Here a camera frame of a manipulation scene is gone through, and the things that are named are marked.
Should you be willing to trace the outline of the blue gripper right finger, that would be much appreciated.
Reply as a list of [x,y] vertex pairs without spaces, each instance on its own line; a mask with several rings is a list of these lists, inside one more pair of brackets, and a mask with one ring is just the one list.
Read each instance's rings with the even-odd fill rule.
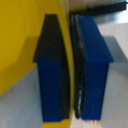
[[113,58],[92,16],[71,16],[75,61],[75,116],[100,120],[109,64]]

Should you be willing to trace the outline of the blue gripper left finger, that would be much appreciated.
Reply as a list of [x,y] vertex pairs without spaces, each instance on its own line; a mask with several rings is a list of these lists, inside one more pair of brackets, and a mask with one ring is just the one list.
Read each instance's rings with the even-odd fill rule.
[[38,66],[44,122],[69,118],[69,71],[61,29],[55,14],[45,15],[34,61]]

